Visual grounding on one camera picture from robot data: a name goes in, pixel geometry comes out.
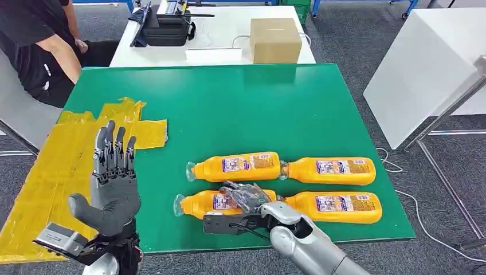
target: green tabletop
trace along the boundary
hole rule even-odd
[[[280,159],[365,156],[377,168],[368,186],[260,181],[282,196],[301,191],[375,193],[383,217],[371,225],[316,223],[335,242],[414,238],[339,69],[323,65],[239,65],[178,68],[107,68],[83,71],[65,109],[98,116],[104,103],[123,96],[142,100],[143,120],[168,120],[165,147],[138,150],[136,172],[142,208],[137,215],[147,252],[242,249],[269,246],[252,234],[205,234],[202,221],[176,217],[177,194],[193,195],[216,183],[188,182],[186,163],[211,156],[275,151]]]

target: plastic bottle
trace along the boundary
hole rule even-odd
[[[368,192],[301,192],[285,203],[315,222],[374,223],[382,215],[378,197]]]
[[[263,190],[268,194],[271,201],[277,200],[277,195],[272,190]],[[222,213],[223,215],[238,215],[243,211],[233,202],[232,198],[226,194],[214,190],[201,191],[193,196],[184,197],[181,194],[175,196],[174,214],[193,215],[198,219],[210,211]]]
[[[194,179],[209,182],[276,179],[279,175],[280,161],[275,152],[214,156],[198,164],[189,162],[186,167],[190,182]]]
[[[281,162],[280,179],[292,178],[304,183],[367,185],[376,177],[373,161],[368,158],[302,158]]]

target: brown box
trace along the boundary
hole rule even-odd
[[[252,19],[250,46],[254,64],[297,63],[302,41],[291,18]]]

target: black bag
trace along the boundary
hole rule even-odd
[[[196,25],[190,17],[184,17],[179,23],[161,24],[157,19],[159,5],[153,5],[147,14],[142,28],[147,44],[150,46],[183,46],[192,40],[196,32]]]

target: yellow tape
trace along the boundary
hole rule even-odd
[[[89,199],[95,136],[109,120],[127,129],[125,144],[134,135],[135,148],[165,145],[167,121],[139,121],[145,103],[127,97],[120,100],[121,103],[105,104],[98,120],[90,112],[65,111],[60,115],[0,232],[0,264],[65,260],[32,243],[49,222],[87,238],[94,237],[93,229],[71,216],[67,199],[72,193],[84,194]]]

